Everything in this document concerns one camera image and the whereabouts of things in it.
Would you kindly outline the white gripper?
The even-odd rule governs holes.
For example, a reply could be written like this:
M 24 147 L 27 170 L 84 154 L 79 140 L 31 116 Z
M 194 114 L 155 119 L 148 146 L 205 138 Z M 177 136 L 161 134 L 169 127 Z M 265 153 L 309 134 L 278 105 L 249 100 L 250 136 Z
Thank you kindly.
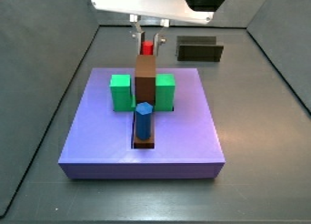
M 136 40 L 138 54 L 142 53 L 142 43 L 144 41 L 140 15 L 162 18 L 162 29 L 154 36 L 155 56 L 159 47 L 167 42 L 166 30 L 170 28 L 170 20 L 206 25 L 214 16 L 213 12 L 194 11 L 186 0 L 91 0 L 91 3 L 98 10 L 132 14 L 130 15 L 130 23 L 135 28 L 132 38 Z

